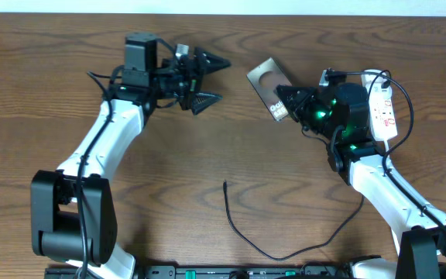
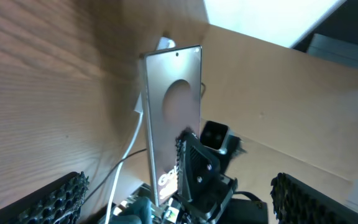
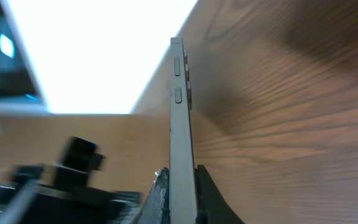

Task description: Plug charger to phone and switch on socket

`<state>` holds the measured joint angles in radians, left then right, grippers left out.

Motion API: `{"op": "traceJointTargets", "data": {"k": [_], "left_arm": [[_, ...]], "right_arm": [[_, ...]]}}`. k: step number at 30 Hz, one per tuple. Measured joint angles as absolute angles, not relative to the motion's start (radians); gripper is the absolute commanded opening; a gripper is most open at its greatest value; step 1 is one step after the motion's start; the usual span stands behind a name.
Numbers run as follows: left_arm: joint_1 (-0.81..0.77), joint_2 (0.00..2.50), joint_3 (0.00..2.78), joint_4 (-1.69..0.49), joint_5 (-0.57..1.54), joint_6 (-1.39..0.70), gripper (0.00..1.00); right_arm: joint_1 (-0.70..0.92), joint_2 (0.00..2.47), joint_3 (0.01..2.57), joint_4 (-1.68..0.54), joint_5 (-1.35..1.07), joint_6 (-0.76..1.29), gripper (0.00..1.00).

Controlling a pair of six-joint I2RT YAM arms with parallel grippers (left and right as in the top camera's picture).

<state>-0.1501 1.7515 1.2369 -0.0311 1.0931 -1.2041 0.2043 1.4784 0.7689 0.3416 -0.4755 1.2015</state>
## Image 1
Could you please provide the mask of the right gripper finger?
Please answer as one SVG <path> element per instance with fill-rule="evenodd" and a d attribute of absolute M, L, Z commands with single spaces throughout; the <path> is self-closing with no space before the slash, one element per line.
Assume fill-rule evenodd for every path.
<path fill-rule="evenodd" d="M 294 99 L 300 103 L 300 111 L 303 111 L 310 105 L 316 93 L 316 87 L 294 87 L 286 85 L 278 85 L 276 87 L 276 94 L 280 101 Z"/>
<path fill-rule="evenodd" d="M 300 103 L 294 99 L 282 100 L 282 103 L 290 118 L 294 121 L 299 121 Z"/>

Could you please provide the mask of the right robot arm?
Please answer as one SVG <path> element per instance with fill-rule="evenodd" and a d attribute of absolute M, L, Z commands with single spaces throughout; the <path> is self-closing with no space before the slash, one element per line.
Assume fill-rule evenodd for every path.
<path fill-rule="evenodd" d="M 388 82 L 330 83 L 323 88 L 280 85 L 276 93 L 294 121 L 328 139 L 332 170 L 371 202 L 392 231 L 397 261 L 353 261 L 350 274 L 446 278 L 446 213 L 419 194 L 389 158 L 395 148 L 386 142 L 397 131 Z"/>

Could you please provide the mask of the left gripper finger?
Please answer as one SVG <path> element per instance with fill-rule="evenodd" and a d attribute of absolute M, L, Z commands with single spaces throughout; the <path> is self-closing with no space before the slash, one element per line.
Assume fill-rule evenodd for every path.
<path fill-rule="evenodd" d="M 229 60 L 207 52 L 200 47 L 194 49 L 194 61 L 201 74 L 212 74 L 231 66 Z"/>
<path fill-rule="evenodd" d="M 194 95 L 190 110 L 192 111 L 193 115 L 198 115 L 220 100 L 222 100 L 222 96 L 219 94 L 201 91 Z"/>

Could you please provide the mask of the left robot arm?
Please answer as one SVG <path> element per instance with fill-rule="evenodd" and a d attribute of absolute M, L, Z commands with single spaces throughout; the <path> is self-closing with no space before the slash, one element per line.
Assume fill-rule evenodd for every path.
<path fill-rule="evenodd" d="M 169 47 L 152 33 L 125 37 L 123 64 L 92 74 L 100 112 L 78 148 L 56 170 L 39 170 L 30 185 L 33 252 L 74 267 L 75 278 L 134 278 L 136 258 L 117 242 L 110 182 L 132 141 L 156 109 L 179 105 L 194 114 L 220 100 L 202 90 L 204 76 L 230 66 L 200 47 Z"/>

